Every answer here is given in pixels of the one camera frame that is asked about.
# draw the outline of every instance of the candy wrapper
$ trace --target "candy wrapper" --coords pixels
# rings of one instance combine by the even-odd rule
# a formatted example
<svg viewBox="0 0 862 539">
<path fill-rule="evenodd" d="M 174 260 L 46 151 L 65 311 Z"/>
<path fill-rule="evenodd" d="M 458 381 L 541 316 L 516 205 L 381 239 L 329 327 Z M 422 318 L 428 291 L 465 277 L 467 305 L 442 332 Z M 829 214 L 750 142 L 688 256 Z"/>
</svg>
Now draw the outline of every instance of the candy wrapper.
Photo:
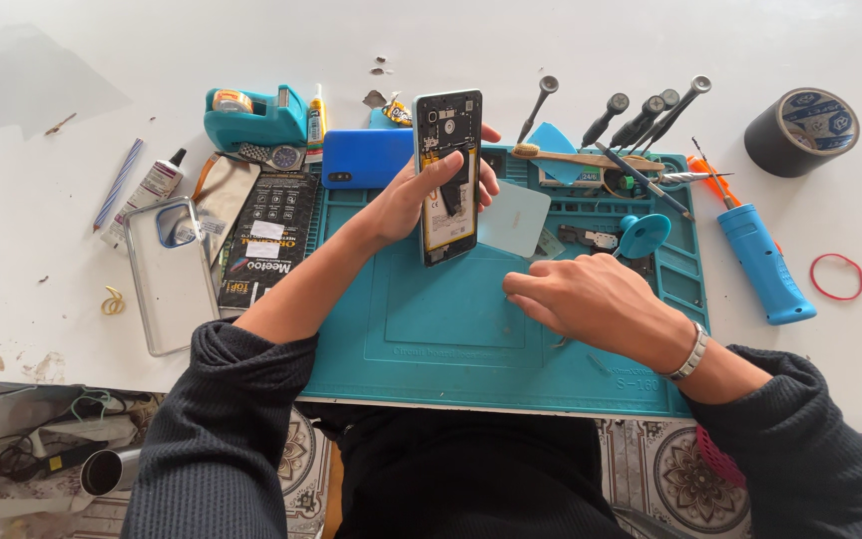
<svg viewBox="0 0 862 539">
<path fill-rule="evenodd" d="M 408 107 L 398 101 L 399 93 L 401 92 L 394 92 L 391 94 L 388 104 L 385 104 L 381 108 L 381 113 L 390 118 L 392 122 L 397 122 L 402 126 L 410 128 L 412 120 L 411 111 L 408 110 Z"/>
</svg>

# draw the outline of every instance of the pencil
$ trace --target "pencil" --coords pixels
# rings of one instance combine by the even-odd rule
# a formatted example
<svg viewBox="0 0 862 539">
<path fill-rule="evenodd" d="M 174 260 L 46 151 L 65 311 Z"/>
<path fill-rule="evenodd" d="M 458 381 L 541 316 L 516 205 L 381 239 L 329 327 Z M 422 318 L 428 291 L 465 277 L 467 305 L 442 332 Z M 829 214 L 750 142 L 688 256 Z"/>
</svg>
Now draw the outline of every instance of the pencil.
<svg viewBox="0 0 862 539">
<path fill-rule="evenodd" d="M 132 149 L 128 151 L 126 162 L 122 163 L 122 168 L 119 169 L 119 175 L 115 177 L 115 182 L 112 183 L 112 188 L 108 190 L 108 196 L 105 197 L 102 209 L 99 210 L 99 216 L 95 218 L 95 223 L 92 225 L 93 234 L 96 230 L 102 228 L 102 222 L 105 221 L 105 217 L 108 215 L 109 210 L 112 209 L 112 204 L 115 203 L 115 197 L 119 195 L 119 191 L 122 189 L 122 184 L 126 182 L 128 169 L 131 168 L 132 161 L 134 161 L 135 156 L 138 155 L 138 150 L 142 147 L 142 142 L 143 140 L 141 138 L 136 138 L 135 144 L 132 144 Z"/>
</svg>

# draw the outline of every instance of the wristwatch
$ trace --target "wristwatch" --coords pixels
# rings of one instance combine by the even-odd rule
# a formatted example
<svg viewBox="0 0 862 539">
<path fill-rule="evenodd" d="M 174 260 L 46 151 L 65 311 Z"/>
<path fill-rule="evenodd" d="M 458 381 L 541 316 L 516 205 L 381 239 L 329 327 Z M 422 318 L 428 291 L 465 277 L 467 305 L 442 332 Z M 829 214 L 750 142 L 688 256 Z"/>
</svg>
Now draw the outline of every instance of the wristwatch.
<svg viewBox="0 0 862 539">
<path fill-rule="evenodd" d="M 707 335 L 707 331 L 704 329 L 704 326 L 694 322 L 693 327 L 697 328 L 697 342 L 693 344 L 693 351 L 690 352 L 690 357 L 688 357 L 687 361 L 684 361 L 684 364 L 674 372 L 657 373 L 671 382 L 677 382 L 678 380 L 683 380 L 690 376 L 690 374 L 693 373 L 693 370 L 697 368 L 701 358 L 704 357 L 704 351 L 707 350 L 707 339 L 709 336 Z"/>
</svg>

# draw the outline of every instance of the person's left hand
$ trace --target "person's left hand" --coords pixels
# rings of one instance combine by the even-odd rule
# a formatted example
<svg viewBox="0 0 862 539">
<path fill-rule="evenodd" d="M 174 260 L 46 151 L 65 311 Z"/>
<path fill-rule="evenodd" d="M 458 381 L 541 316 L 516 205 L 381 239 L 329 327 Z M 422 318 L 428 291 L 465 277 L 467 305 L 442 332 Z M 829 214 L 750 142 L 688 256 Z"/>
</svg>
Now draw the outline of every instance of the person's left hand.
<svg viewBox="0 0 862 539">
<path fill-rule="evenodd" d="M 487 124 L 481 126 L 481 138 L 498 142 L 501 135 Z M 464 164 L 460 152 L 428 165 L 421 174 L 415 175 L 415 160 L 412 157 L 388 187 L 354 216 L 353 221 L 363 227 L 365 233 L 373 235 L 380 249 L 404 239 L 414 230 L 422 214 L 422 202 L 429 193 L 444 185 Z M 478 211 L 490 205 L 491 197 L 498 194 L 497 175 L 484 159 L 481 160 L 481 202 Z"/>
</svg>

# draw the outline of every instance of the disassembled smartphone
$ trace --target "disassembled smartphone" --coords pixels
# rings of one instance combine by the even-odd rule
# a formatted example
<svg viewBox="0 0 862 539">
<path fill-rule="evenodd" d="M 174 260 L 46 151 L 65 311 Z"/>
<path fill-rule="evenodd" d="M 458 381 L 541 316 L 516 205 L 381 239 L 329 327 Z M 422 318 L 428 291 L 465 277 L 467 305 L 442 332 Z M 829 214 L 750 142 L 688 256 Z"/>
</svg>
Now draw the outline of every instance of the disassembled smartphone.
<svg viewBox="0 0 862 539">
<path fill-rule="evenodd" d="M 430 268 L 478 243 L 481 90 L 417 96 L 411 110 L 416 174 L 450 153 L 464 156 L 461 170 L 428 195 L 422 207 L 422 259 Z"/>
</svg>

